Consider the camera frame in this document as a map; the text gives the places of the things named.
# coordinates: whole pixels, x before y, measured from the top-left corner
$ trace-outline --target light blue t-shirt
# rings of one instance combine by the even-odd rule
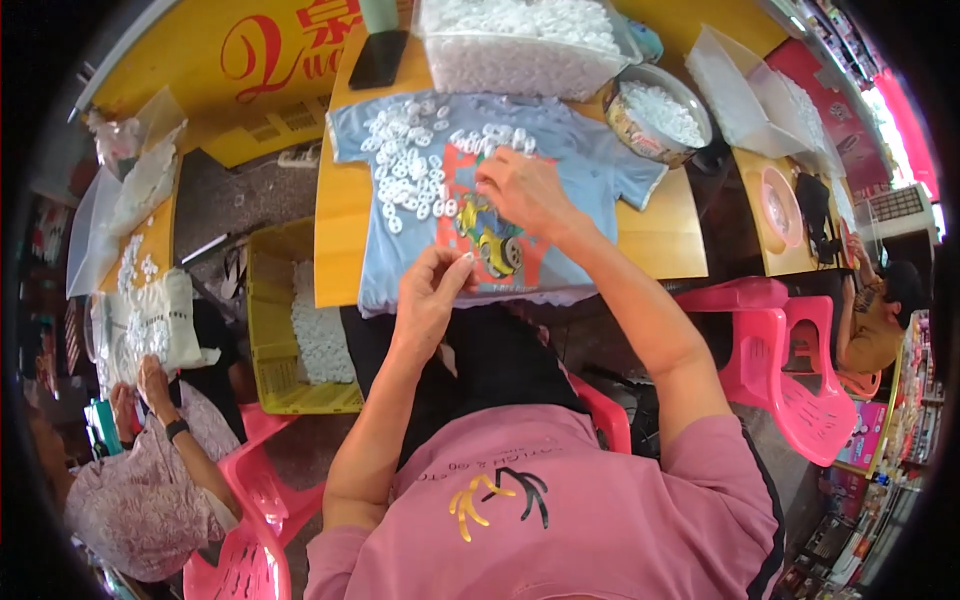
[[[486,198],[474,193],[474,172],[482,155],[465,155],[450,143],[450,136],[458,130],[481,132],[490,125],[523,128],[527,137],[536,140],[534,154],[555,163],[569,199],[613,242],[617,198],[642,210],[666,173],[666,166],[635,155],[605,123],[578,114],[556,98],[440,94],[433,90],[378,98],[329,112],[325,141],[333,145],[334,162],[364,160],[373,173],[381,165],[376,162],[377,150],[370,142],[365,143],[371,137],[368,126],[381,111],[407,101],[448,107],[443,119],[433,114],[423,120],[433,137],[429,144],[418,147],[418,152],[443,161],[443,181],[457,202],[456,215],[435,217],[431,211],[421,220],[415,212],[398,205],[396,216],[402,230],[390,233],[378,200],[380,181],[374,179],[357,299],[364,317],[396,312],[400,277],[426,246],[435,243],[477,256],[480,290],[462,294],[456,301],[461,308],[518,298],[570,305],[596,294],[596,287],[580,266],[557,248],[499,218]],[[438,120],[447,121],[449,126],[436,131],[433,124]]]

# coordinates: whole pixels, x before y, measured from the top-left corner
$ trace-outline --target hand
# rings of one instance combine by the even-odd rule
[[[481,162],[475,177],[477,192],[505,219],[552,244],[582,214],[566,196],[556,167],[506,146]]]
[[[117,438],[127,444],[133,442],[133,390],[120,382],[110,390],[110,410],[113,412],[113,424],[117,428]]]
[[[143,396],[143,400],[163,426],[180,418],[173,402],[170,401],[170,388],[167,373],[160,365],[155,354],[148,354],[140,361],[140,374],[137,377],[136,387]]]
[[[867,249],[863,245],[863,240],[858,233],[851,233],[850,236],[847,237],[847,251],[853,254],[857,260],[870,260],[867,256]]]
[[[843,279],[843,300],[846,304],[853,303],[856,297],[856,289],[853,287],[853,276],[848,275]]]
[[[391,351],[422,368],[437,351],[461,290],[476,292],[473,254],[429,246],[400,278]]]

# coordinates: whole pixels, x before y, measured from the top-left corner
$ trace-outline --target yellow shirt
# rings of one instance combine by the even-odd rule
[[[883,296],[886,286],[878,281],[864,287],[853,299],[853,320],[847,360],[847,371],[877,372],[897,360],[903,329],[891,324],[883,314]]]

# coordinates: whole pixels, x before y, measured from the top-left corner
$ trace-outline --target wooden table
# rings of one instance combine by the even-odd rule
[[[130,235],[120,238],[120,258],[113,263],[109,273],[100,284],[102,292],[117,291],[117,272],[120,270],[120,263],[123,260],[123,250],[130,243],[130,238],[140,233],[143,234],[143,242],[140,244],[140,250],[136,254],[137,277],[133,281],[134,287],[142,287],[146,283],[146,278],[140,270],[140,262],[150,255],[151,260],[157,265],[159,270],[151,282],[162,277],[164,273],[173,268],[174,262],[174,208],[177,204],[177,190],[180,188],[180,168],[183,164],[182,156],[177,161],[177,174],[174,176],[174,191],[170,198],[160,203],[152,217],[154,223],[147,225],[150,221],[148,217],[134,229]]]
[[[804,240],[799,246],[795,248],[784,248],[782,241],[767,224],[766,217],[763,213],[763,200],[760,197],[759,188],[749,183],[750,179],[758,176],[765,167],[770,166],[780,171],[783,176],[786,177],[786,180],[789,181],[790,186],[795,188],[797,176],[794,175],[793,169],[796,163],[789,157],[767,158],[766,156],[761,156],[742,148],[731,148],[731,150],[733,152],[733,159],[736,161],[736,166],[740,171],[740,177],[744,182],[747,200],[750,202],[750,210],[754,215],[756,237],[760,245],[760,254],[763,257],[764,274],[768,276],[782,276],[794,273],[805,273],[807,271],[817,271],[817,259],[810,253],[809,238],[806,232],[804,232]],[[830,188],[830,181],[826,178],[824,184]],[[837,236],[839,236],[840,216],[837,213],[837,205],[833,198],[832,191],[830,191],[829,209],[834,231]],[[824,265],[822,268],[836,269],[841,266],[850,268],[843,258],[834,260],[831,265]]]
[[[433,87],[423,45],[411,36],[392,87],[351,91],[348,86],[350,73],[366,39],[366,27],[354,26],[340,59],[331,110]],[[599,95],[588,104],[571,103],[570,106],[585,116],[603,119]],[[318,307],[357,302],[372,193],[368,164],[335,164],[331,145],[324,144],[317,179],[313,247]],[[619,228],[617,247],[650,276],[657,279],[707,276],[707,254],[700,221],[684,169],[675,169],[664,176],[643,212],[618,202],[616,218]]]

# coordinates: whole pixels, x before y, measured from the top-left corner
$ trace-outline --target black bag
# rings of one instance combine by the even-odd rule
[[[830,219],[830,190],[812,175],[800,173],[797,176],[797,204],[804,216],[806,234],[810,239],[810,252],[822,265],[833,264],[840,253],[841,242],[833,230]],[[829,226],[830,235],[824,231]]]

